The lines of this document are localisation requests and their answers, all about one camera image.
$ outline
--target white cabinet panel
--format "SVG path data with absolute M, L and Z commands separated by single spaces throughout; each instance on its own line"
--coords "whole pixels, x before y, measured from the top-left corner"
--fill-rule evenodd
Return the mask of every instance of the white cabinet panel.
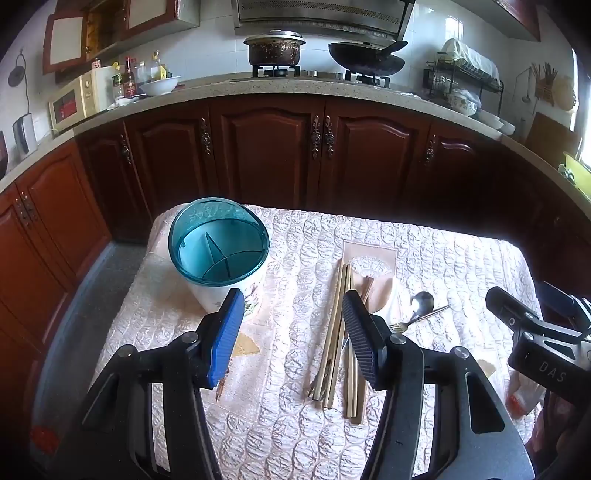
M 167 0 L 129 0 L 128 28 L 134 28 L 166 13 Z
M 51 32 L 50 64 L 80 58 L 83 18 L 56 18 Z

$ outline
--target range hood vent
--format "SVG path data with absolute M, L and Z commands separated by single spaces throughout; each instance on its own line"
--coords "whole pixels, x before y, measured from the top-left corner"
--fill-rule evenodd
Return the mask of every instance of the range hood vent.
M 414 0 L 232 0 L 238 31 L 297 27 L 300 33 L 402 40 Z

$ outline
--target blue gripper pad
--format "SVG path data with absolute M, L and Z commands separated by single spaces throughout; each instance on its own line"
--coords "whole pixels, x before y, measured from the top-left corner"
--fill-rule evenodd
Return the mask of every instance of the blue gripper pad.
M 219 311 L 212 315 L 216 316 L 217 333 L 211 343 L 207 388 L 215 388 L 226 375 L 230 356 L 234 350 L 236 337 L 238 337 L 238 330 L 244 317 L 244 294 L 237 288 L 232 288 L 226 295 Z M 202 322 L 206 321 L 207 317 L 209 315 L 204 317 Z
M 350 290 L 343 297 L 343 320 L 353 343 L 353 350 L 359 362 L 359 368 L 365 379 L 375 390 L 381 390 L 380 379 L 387 355 L 384 328 L 376 322 L 384 320 L 376 315 L 370 315 L 355 290 Z

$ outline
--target white quilted tablecloth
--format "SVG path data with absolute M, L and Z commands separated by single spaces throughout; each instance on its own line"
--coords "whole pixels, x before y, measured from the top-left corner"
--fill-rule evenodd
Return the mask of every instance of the white quilted tablecloth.
M 126 343 L 139 350 L 169 343 L 195 329 L 204 311 L 190 294 L 168 256 L 168 230 L 180 206 L 161 215 L 148 252 L 109 331 L 95 377 Z M 396 276 L 403 287 L 434 294 L 443 314 L 417 323 L 408 337 L 420 346 L 449 351 L 463 345 L 496 351 L 501 389 L 508 386 L 506 359 L 511 332 L 485 306 L 498 285 L 540 313 L 525 259 L 505 241 L 431 228 L 251 207 L 269 231 L 270 261 L 261 312 L 245 320 L 241 332 L 260 348 L 257 355 L 233 358 L 223 395 L 202 391 L 214 449 L 226 479 L 358 479 L 378 425 L 383 393 L 368 388 L 366 421 L 354 425 L 342 416 L 337 386 L 335 408 L 321 410 L 305 393 L 316 374 L 332 305 L 331 281 L 343 241 L 398 251 Z M 339 375 L 343 380 L 343 371 Z M 423 423 L 415 474 L 428 467 L 433 430 L 434 391 L 424 394 Z M 165 468 L 162 392 L 154 386 L 154 440 Z M 517 428 L 527 439 L 534 415 Z

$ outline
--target gas stove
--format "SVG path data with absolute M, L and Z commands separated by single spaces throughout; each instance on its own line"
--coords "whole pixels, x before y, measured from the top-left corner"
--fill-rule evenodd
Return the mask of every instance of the gas stove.
M 345 73 L 333 73 L 333 72 L 318 72 L 317 70 L 302 70 L 299 65 L 291 67 L 281 66 L 269 66 L 269 67 L 258 67 L 252 68 L 252 77 L 249 79 L 241 80 L 252 80 L 252 79 L 316 79 L 316 80 L 328 80 L 333 82 L 343 83 L 361 83 L 363 85 L 371 85 L 382 88 L 390 88 L 389 77 L 370 77 L 363 74 L 357 74 L 350 70 Z

